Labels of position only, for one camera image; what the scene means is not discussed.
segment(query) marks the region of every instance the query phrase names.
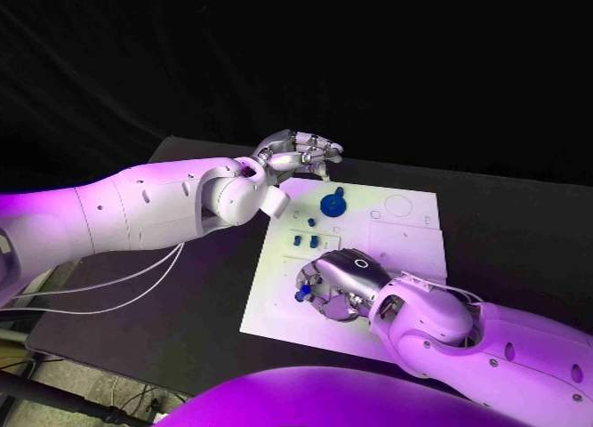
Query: gray robot hand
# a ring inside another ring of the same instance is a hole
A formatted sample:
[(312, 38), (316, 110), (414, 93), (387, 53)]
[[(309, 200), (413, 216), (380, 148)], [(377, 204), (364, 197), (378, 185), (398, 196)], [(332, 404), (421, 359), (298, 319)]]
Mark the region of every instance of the gray robot hand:
[(280, 184), (293, 172), (313, 173), (329, 180), (323, 160), (341, 162), (342, 147), (311, 133), (283, 130), (263, 139), (251, 158), (266, 170), (269, 185)]
[(322, 316), (349, 322), (367, 316), (390, 275), (357, 249), (326, 252), (296, 276), (296, 301), (309, 302)]

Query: floor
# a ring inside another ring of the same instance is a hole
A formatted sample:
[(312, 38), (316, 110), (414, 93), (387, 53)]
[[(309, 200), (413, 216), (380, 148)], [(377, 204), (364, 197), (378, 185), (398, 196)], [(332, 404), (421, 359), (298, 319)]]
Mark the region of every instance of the floor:
[[(113, 395), (113, 406), (116, 407), (120, 407), (143, 388), (141, 383), (120, 377), (116, 378), (97, 369), (83, 367), (67, 361), (44, 363), (33, 374), (33, 380), (73, 392), (102, 405), (110, 404)], [(123, 410), (126, 413), (146, 419), (146, 407), (151, 398), (158, 399), (161, 402), (161, 410), (164, 412), (171, 412), (181, 405), (178, 398), (169, 392), (156, 389), (152, 391), (152, 395), (148, 392), (142, 400), (135, 398), (125, 405)], [(35, 403), (18, 401), (9, 413), (5, 427), (30, 427), (30, 425), (33, 427), (100, 427), (113, 424), (105, 424), (99, 419), (90, 418), (86, 415), (70, 414)]]

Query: circular cutout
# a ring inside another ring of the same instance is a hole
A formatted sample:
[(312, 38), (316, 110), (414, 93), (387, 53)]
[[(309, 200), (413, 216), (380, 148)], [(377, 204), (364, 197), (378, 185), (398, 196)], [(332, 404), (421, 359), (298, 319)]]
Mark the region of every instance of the circular cutout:
[(385, 210), (394, 216), (407, 216), (411, 213), (413, 205), (408, 198), (394, 195), (385, 199)]

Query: metal pole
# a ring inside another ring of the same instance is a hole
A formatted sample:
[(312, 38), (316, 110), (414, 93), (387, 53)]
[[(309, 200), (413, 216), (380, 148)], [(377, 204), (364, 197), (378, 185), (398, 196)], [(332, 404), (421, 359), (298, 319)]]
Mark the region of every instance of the metal pole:
[(0, 370), (0, 392), (17, 399), (30, 400), (47, 407), (67, 412), (77, 412), (97, 418), (107, 424), (128, 424), (132, 427), (148, 427), (148, 421), (128, 416), (116, 407), (106, 407), (87, 401), (82, 396), (63, 391)]

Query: robotic hand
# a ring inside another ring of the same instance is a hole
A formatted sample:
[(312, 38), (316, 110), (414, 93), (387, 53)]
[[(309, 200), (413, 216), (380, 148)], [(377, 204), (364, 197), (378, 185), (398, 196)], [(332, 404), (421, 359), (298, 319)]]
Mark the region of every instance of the robotic hand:
[(355, 249), (325, 253), (296, 276), (296, 300), (339, 322), (367, 317), (410, 375), (529, 425), (591, 426), (593, 336), (524, 311), (462, 302), (447, 288), (406, 272), (391, 278)]
[(82, 187), (0, 194), (0, 308), (56, 265), (106, 251), (158, 249), (240, 225), (262, 209), (279, 217), (287, 195), (275, 187), (293, 172), (328, 179), (338, 144), (282, 131), (250, 157), (130, 167)]

